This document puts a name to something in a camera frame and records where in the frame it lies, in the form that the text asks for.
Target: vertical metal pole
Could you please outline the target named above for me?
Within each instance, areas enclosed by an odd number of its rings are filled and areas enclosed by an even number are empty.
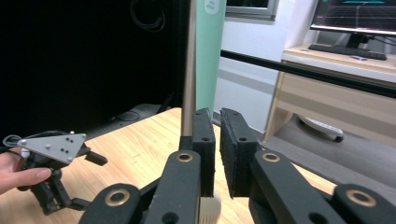
[[[190,2],[186,75],[181,112],[181,136],[192,136],[192,114],[196,108],[196,0]]]

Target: white desk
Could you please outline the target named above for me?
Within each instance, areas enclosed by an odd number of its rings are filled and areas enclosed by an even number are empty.
[[[386,61],[358,61],[347,55],[307,51],[307,47],[286,49],[282,62],[396,85],[396,55],[388,55]],[[281,72],[264,141],[293,113],[396,147],[396,100],[392,98]]]

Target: computer monitor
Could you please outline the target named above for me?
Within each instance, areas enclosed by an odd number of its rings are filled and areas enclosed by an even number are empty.
[[[351,34],[346,46],[358,48],[367,37],[396,36],[396,1],[318,0],[310,28]]]

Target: finger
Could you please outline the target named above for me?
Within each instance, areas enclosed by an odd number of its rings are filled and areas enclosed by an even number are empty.
[[[8,174],[7,179],[2,183],[3,187],[0,191],[6,192],[16,187],[35,185],[48,179],[50,175],[51,171],[49,168],[34,168],[11,173]]]

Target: white wall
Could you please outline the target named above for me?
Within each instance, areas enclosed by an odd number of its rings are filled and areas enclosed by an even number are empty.
[[[284,49],[312,42],[308,34],[315,0],[280,0],[275,21],[227,18],[221,48],[280,62]],[[220,58],[214,112],[240,112],[250,128],[264,133],[278,72]]]

